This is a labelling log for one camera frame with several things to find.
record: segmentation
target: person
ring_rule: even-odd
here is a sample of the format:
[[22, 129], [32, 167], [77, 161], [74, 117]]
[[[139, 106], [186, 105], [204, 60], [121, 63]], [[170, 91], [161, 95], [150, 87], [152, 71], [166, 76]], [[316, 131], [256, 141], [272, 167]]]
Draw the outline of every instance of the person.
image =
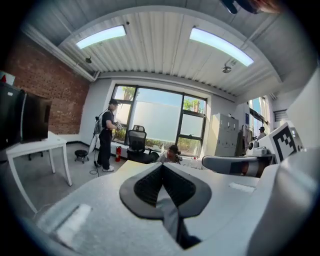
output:
[[161, 163], [176, 163], [178, 162], [177, 155], [180, 154], [178, 147], [176, 145], [171, 145], [169, 149], [160, 154], [159, 158], [156, 160]]
[[263, 138], [264, 136], [266, 136], [266, 134], [265, 134], [265, 128], [264, 128], [263, 126], [260, 127], [259, 131], [260, 131], [260, 134], [259, 134], [259, 136], [258, 136], [257, 141], [260, 140], [261, 138]]
[[109, 107], [106, 112], [102, 115], [102, 131], [99, 135], [100, 139], [100, 149], [97, 160], [97, 165], [100, 167], [102, 165], [103, 172], [113, 172], [115, 168], [110, 165], [109, 159], [111, 155], [111, 140], [112, 140], [112, 130], [118, 130], [118, 127], [114, 125], [114, 111], [118, 107], [118, 102], [112, 98], [109, 102]]

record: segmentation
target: seated person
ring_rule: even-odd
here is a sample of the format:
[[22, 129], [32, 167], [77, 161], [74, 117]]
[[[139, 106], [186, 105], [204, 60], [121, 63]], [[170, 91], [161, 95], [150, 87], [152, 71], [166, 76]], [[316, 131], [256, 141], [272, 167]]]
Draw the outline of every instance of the seated person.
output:
[[157, 162], [179, 163], [178, 155], [180, 154], [181, 152], [178, 150], [178, 147], [176, 145], [171, 145], [168, 150], [161, 153], [161, 155], [157, 159]]
[[259, 131], [260, 131], [260, 134], [259, 134], [259, 136], [258, 136], [257, 140], [260, 140], [261, 138], [263, 138], [263, 137], [265, 137], [265, 136], [266, 136], [265, 128], [264, 128], [263, 126], [262, 126], [262, 127], [260, 127]]

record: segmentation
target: gray floor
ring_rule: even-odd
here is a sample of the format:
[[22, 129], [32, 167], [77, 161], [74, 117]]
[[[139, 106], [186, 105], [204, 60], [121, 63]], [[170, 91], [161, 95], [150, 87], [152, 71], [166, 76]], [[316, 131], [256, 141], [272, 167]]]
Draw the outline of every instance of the gray floor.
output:
[[[0, 179], [7, 192], [7, 197], [18, 216], [36, 221], [41, 214], [48, 210], [54, 203], [61, 200], [86, 182], [98, 177], [97, 174], [90, 174], [90, 170], [95, 169], [93, 163], [94, 152], [89, 154], [89, 161], [86, 161], [85, 163], [82, 163], [80, 160], [75, 162], [75, 151], [80, 149], [88, 150], [88, 147], [79, 143], [68, 144], [66, 146], [72, 186], [67, 184], [62, 160], [62, 148], [53, 149], [55, 174], [53, 174], [51, 170], [49, 152], [43, 152], [43, 157], [41, 157], [40, 153], [33, 154], [31, 155], [31, 161], [28, 160], [27, 155], [15, 158], [14, 163], [18, 176], [27, 195], [38, 210], [37, 214], [34, 214], [23, 199], [15, 183], [9, 164], [6, 163], [1, 165]], [[99, 152], [97, 151], [95, 155], [96, 159], [98, 158], [98, 153]], [[115, 172], [124, 163], [125, 160], [123, 159], [121, 159], [120, 162], [115, 162], [113, 156], [110, 158], [110, 164], [114, 166]], [[102, 167], [98, 170], [100, 176], [109, 174], [107, 172], [102, 172]]]

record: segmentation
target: table leg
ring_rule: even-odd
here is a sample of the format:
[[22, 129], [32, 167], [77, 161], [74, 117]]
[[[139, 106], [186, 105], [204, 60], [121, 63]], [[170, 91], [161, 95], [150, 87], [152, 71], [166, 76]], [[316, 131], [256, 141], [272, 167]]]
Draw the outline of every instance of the table leg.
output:
[[69, 173], [69, 167], [68, 167], [68, 160], [67, 160], [67, 147], [66, 144], [63, 145], [63, 163], [64, 163], [64, 170], [65, 170], [65, 175], [68, 181], [69, 186], [72, 186], [72, 181], [70, 178], [70, 173]]
[[52, 173], [55, 174], [56, 168], [55, 168], [54, 158], [52, 156], [52, 149], [49, 149], [49, 157], [50, 157], [50, 164], [51, 164]]
[[24, 187], [22, 186], [21, 184], [21, 181], [19, 179], [19, 176], [18, 176], [18, 173], [17, 173], [17, 170], [16, 170], [16, 166], [15, 166], [15, 162], [14, 162], [14, 159], [12, 157], [8, 157], [8, 161], [9, 161], [9, 165], [10, 165], [10, 169], [11, 169], [11, 172], [12, 172], [12, 175], [13, 175], [13, 178], [15, 180], [15, 183], [16, 185], [18, 186], [24, 200], [26, 201], [26, 203], [29, 205], [29, 207], [32, 209], [32, 211], [34, 213], [37, 213], [37, 210], [35, 208], [35, 206], [33, 205], [33, 203], [30, 201]]

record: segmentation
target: brick wall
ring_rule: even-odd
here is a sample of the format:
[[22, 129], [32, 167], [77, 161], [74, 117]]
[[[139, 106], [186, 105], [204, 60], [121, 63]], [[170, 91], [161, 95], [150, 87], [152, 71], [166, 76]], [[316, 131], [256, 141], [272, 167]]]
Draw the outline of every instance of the brick wall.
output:
[[90, 82], [24, 34], [19, 35], [4, 71], [13, 85], [52, 100], [49, 130], [78, 134]]

